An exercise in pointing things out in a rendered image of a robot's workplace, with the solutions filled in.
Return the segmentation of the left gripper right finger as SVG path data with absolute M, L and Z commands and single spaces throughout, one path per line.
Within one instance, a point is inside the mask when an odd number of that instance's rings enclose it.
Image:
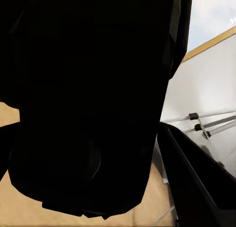
M 180 227 L 236 227 L 236 178 L 173 125 L 156 141 Z

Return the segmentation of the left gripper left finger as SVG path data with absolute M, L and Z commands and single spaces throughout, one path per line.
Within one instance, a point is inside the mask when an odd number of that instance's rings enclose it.
M 20 122 L 0 127 L 0 181 L 6 173 L 7 162 Z

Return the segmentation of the digital camera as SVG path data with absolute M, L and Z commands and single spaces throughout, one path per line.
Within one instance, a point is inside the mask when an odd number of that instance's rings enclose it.
M 7 167 L 42 208 L 88 218 L 141 203 L 192 0 L 0 0 Z

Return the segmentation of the camera tripod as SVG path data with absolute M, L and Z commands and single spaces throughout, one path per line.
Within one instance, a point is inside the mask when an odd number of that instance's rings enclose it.
M 170 122 L 177 122 L 177 121 L 183 121 L 183 120 L 198 120 L 200 124 L 195 125 L 194 129 L 190 129 L 188 131 L 183 131 L 183 133 L 186 135 L 186 133 L 190 133 L 190 132 L 194 132 L 194 131 L 203 131 L 202 136 L 204 137 L 204 139 L 207 139 L 210 143 L 210 145 L 212 146 L 212 149 L 214 150 L 216 156 L 218 157 L 218 159 L 220 160 L 218 163 L 223 167 L 225 165 L 225 163 L 227 161 L 229 161 L 235 154 L 236 154 L 236 149 L 233 150 L 224 160 L 221 160 L 221 158 L 219 157 L 215 147 L 213 146 L 210 137 L 212 135 L 218 134 L 224 130 L 230 129 L 234 126 L 236 126 L 236 115 L 232 116 L 232 117 L 228 117 L 228 118 L 224 118 L 209 124 L 205 124 L 203 125 L 201 118 L 202 117 L 207 117 L 207 116 L 215 116 L 215 115 L 219 115 L 219 114 L 227 114 L 227 113 L 233 113 L 236 112 L 236 107 L 233 108 L 228 108 L 228 109 L 222 109 L 222 110 L 216 110 L 216 111 L 210 111 L 210 112 L 204 112 L 204 113 L 192 113 L 190 114 L 188 117 L 178 117 L 178 118 L 172 118 L 172 119 L 166 119 L 166 120 L 161 120 L 160 122 L 164 122 L 164 123 L 170 123 Z M 230 122 L 224 126 L 221 126 L 219 128 L 216 128 L 212 131 L 207 131 L 206 128 L 215 126 L 215 125 L 219 125 L 221 123 L 224 122 L 229 122 L 229 121 L 233 121 Z

